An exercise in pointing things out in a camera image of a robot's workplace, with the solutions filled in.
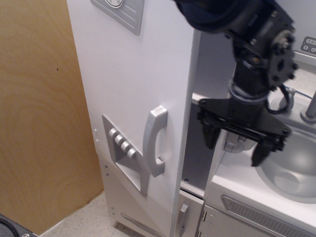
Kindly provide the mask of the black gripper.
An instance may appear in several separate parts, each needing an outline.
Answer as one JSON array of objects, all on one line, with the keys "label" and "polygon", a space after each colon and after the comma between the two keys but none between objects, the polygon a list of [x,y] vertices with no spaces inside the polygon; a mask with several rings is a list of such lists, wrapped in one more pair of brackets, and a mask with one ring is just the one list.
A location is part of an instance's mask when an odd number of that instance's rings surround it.
[{"label": "black gripper", "polygon": [[259,166],[271,152],[282,151],[291,130],[268,111],[266,103],[245,104],[233,98],[199,100],[197,118],[205,145],[214,149],[221,129],[249,138],[254,147],[252,167]]}]

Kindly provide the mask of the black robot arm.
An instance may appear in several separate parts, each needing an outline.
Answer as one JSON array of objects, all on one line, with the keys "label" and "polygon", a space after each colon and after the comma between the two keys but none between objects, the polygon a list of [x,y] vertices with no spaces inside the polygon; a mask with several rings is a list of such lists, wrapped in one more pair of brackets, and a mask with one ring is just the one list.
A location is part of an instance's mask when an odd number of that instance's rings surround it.
[{"label": "black robot arm", "polygon": [[276,119],[290,107],[284,83],[294,78],[292,18],[274,0],[178,0],[176,5],[195,29],[223,33],[233,42],[236,67],[230,98],[201,99],[198,119],[212,149],[220,130],[256,142],[252,165],[281,151],[291,130]]}]

